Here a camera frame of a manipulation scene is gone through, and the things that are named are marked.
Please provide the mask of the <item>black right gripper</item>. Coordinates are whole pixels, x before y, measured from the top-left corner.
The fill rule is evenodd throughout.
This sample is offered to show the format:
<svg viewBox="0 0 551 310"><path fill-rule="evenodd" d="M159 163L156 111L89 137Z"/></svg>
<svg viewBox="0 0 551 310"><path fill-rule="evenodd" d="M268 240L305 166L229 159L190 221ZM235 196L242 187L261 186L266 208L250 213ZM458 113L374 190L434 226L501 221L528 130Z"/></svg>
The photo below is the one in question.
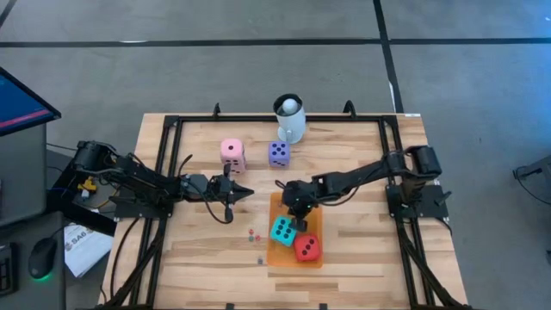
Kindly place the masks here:
<svg viewBox="0 0 551 310"><path fill-rule="evenodd" d="M305 232L307 222L304 220L310 212L319 205L320 185L301 180L289 181L283 187L282 201L288 206L288 212L298 219L292 218L289 226L294 230Z"/></svg>

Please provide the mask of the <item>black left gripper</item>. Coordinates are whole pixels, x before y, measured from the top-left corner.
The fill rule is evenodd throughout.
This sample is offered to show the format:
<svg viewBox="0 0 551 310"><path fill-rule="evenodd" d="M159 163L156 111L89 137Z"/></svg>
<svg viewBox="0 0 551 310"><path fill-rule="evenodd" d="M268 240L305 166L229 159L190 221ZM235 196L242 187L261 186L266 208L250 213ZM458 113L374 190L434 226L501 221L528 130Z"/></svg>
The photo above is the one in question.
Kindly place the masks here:
<svg viewBox="0 0 551 310"><path fill-rule="evenodd" d="M212 176L209 180L209 193L225 205L225 221L233 221L232 206L239 200L242 200L250 195L253 195L253 189L239 185L235 181L238 175Z"/></svg>

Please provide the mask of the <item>green foam die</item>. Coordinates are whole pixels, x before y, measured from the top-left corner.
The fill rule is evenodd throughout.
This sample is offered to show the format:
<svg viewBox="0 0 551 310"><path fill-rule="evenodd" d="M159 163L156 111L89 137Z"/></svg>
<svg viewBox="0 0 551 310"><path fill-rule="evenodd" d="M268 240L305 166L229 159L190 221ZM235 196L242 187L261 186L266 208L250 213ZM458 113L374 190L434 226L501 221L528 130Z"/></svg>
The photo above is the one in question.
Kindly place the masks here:
<svg viewBox="0 0 551 310"><path fill-rule="evenodd" d="M273 221L269 238L281 245L290 247L296 237L297 231L291 227L292 221L285 216L278 216Z"/></svg>

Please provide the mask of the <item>red foam die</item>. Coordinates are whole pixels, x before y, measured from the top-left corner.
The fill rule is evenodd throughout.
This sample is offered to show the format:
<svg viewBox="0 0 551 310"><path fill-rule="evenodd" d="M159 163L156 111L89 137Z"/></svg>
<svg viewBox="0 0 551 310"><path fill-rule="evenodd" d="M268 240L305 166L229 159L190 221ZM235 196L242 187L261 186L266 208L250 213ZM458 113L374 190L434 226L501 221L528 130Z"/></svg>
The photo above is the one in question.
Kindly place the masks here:
<svg viewBox="0 0 551 310"><path fill-rule="evenodd" d="M294 253L298 262L318 261L322 250L318 238L312 234L303 234L294 240Z"/></svg>

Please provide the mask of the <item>orange plastic tray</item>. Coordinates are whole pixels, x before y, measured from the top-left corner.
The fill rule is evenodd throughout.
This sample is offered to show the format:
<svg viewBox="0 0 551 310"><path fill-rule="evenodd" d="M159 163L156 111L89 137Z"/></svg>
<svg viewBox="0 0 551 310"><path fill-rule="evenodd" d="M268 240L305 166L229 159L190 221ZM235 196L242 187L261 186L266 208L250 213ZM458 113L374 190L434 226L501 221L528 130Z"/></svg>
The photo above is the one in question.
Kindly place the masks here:
<svg viewBox="0 0 551 310"><path fill-rule="evenodd" d="M273 221L278 216L285 216L290 219L293 217L288 214L288 208L282 203L281 193L272 193L270 196L269 207L269 232L273 225ZM294 267L294 268L321 268L324 262L323 259L323 213L320 208L315 208L307 217L307 230L305 232L297 231L296 237L303 234L315 235L320 244L322 254L318 261L313 262L298 262L294 253L294 243L290 247L275 242L269 238L267 246L267 263L269 266L275 267Z"/></svg>

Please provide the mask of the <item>purple foam die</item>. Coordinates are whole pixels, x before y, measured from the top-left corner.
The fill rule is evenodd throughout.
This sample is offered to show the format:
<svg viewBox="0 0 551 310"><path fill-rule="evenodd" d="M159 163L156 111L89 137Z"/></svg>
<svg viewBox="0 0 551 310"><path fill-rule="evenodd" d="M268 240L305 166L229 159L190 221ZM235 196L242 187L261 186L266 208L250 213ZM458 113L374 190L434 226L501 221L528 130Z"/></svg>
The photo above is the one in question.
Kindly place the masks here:
<svg viewBox="0 0 551 310"><path fill-rule="evenodd" d="M287 168L290 162L289 144L284 141L271 141L268 146L269 166L273 168Z"/></svg>

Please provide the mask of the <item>white cylinder container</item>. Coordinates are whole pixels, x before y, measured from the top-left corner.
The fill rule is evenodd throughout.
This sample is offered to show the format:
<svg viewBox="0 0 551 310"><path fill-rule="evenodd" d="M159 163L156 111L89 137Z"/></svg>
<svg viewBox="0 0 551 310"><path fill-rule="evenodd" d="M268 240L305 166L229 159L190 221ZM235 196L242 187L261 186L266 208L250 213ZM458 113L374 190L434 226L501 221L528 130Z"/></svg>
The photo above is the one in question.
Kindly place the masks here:
<svg viewBox="0 0 551 310"><path fill-rule="evenodd" d="M300 105L300 109L292 115L282 113L281 105L288 98L293 98ZM295 94L281 95L276 98L273 110L278 122L278 138L289 144L298 143L306 131L306 114L301 98Z"/></svg>

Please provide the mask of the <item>white printed paper sheet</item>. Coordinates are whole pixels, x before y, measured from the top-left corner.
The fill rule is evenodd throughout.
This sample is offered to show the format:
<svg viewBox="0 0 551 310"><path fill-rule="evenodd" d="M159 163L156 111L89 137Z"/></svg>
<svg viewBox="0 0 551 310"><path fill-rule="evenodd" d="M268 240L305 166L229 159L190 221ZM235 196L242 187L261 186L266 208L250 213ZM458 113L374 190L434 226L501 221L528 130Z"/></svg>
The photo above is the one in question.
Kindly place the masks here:
<svg viewBox="0 0 551 310"><path fill-rule="evenodd" d="M113 244L111 236L73 223L64 228L64 240L65 265L76 278L106 256Z"/></svg>

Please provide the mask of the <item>black floor plate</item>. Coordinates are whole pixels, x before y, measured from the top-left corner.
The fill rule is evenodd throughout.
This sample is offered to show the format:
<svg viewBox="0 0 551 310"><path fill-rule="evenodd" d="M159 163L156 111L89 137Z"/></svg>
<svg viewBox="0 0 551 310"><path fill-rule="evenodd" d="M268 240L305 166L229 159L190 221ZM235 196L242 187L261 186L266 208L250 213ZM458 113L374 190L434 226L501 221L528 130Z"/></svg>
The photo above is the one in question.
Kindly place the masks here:
<svg viewBox="0 0 551 310"><path fill-rule="evenodd" d="M72 167L73 160L62 170L54 185L46 192L46 211L61 212L64 217L93 231L114 237L116 223L110 218L81 207L74 202L77 185L84 175Z"/></svg>

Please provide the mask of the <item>black computer mouse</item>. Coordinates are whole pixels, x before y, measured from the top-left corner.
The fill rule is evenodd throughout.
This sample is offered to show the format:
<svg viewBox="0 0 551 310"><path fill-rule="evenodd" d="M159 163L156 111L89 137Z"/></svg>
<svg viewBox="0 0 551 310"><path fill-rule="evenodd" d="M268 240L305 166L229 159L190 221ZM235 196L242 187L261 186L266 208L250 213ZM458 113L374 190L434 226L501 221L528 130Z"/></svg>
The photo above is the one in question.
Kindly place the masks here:
<svg viewBox="0 0 551 310"><path fill-rule="evenodd" d="M28 257L28 273L35 279L47 277L53 270L57 241L53 237L39 240Z"/></svg>

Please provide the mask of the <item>grey computer case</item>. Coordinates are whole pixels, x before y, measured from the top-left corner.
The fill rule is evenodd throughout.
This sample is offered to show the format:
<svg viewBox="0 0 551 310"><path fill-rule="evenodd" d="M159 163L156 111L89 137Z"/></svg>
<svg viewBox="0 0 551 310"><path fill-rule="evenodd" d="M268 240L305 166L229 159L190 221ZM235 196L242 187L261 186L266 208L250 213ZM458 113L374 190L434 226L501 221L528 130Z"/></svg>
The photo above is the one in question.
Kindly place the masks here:
<svg viewBox="0 0 551 310"><path fill-rule="evenodd" d="M46 210L46 126L0 137L0 227Z"/></svg>

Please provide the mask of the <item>grey desk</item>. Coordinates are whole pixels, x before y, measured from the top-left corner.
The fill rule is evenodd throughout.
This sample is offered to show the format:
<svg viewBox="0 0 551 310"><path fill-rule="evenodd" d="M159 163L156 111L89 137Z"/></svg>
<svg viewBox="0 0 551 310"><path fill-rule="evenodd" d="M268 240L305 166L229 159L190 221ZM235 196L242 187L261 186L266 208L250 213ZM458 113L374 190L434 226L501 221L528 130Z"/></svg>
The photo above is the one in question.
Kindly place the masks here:
<svg viewBox="0 0 551 310"><path fill-rule="evenodd" d="M62 213L44 214L0 229L0 245L18 246L18 289L0 297L0 310L65 310L64 217ZM57 250L53 270L40 280L28 273L28 257L34 245L53 237Z"/></svg>

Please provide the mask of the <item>computer monitor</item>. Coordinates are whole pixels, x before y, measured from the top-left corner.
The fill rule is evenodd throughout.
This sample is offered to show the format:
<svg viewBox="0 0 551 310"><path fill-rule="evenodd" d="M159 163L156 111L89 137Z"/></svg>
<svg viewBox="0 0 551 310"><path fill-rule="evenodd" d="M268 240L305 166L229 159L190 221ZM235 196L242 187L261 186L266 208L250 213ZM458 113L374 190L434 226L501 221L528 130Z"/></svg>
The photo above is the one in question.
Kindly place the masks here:
<svg viewBox="0 0 551 310"><path fill-rule="evenodd" d="M0 137L61 117L60 111L0 66Z"/></svg>

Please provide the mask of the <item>black keyboard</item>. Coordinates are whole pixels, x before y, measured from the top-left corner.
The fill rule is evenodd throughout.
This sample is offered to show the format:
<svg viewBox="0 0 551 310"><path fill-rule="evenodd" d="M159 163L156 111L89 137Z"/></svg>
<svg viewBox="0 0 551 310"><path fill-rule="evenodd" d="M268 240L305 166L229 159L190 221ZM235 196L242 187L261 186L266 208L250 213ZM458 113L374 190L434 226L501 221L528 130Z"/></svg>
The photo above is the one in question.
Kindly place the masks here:
<svg viewBox="0 0 551 310"><path fill-rule="evenodd" d="M18 246L9 242L0 245L0 297L18 289Z"/></svg>

